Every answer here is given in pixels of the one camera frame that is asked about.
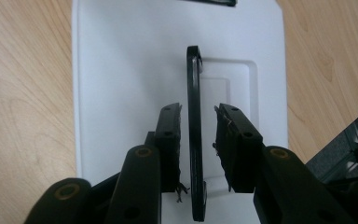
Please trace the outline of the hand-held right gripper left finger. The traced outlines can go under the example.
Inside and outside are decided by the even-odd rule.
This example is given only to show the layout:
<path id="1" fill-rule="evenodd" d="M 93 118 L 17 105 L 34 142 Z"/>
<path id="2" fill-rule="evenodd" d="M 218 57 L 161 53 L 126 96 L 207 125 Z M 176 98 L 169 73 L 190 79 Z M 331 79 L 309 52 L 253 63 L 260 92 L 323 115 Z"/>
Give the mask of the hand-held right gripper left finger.
<path id="1" fill-rule="evenodd" d="M 145 139 L 147 145 L 159 150 L 162 192 L 175 192 L 180 185 L 181 108 L 179 103 L 162 107 L 156 130 Z"/>

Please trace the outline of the white rectangular tray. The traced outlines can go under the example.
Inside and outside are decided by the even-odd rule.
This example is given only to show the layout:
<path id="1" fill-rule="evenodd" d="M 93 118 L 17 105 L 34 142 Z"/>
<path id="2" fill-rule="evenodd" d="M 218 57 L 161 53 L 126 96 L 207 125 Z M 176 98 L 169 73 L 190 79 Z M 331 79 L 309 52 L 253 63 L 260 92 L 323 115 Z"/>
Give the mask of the white rectangular tray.
<path id="1" fill-rule="evenodd" d="M 76 169 L 98 184 L 118 173 L 160 109 L 187 101 L 186 50 L 200 49 L 206 216 L 188 193 L 162 197 L 162 224 L 258 224 L 253 198 L 227 186 L 213 148 L 220 104 L 237 107 L 268 145 L 288 144 L 285 46 L 277 0 L 234 7 L 186 0 L 74 0 Z"/>

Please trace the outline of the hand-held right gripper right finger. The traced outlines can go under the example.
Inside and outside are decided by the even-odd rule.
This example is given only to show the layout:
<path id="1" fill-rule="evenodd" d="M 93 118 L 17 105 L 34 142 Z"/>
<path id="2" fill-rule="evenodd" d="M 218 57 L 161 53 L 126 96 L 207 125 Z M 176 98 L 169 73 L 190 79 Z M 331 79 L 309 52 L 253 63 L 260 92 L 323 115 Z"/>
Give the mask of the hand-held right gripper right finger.
<path id="1" fill-rule="evenodd" d="M 214 110 L 217 130 L 213 147 L 225 172 L 228 190 L 253 193 L 263 137 L 237 107 L 220 104 Z"/>

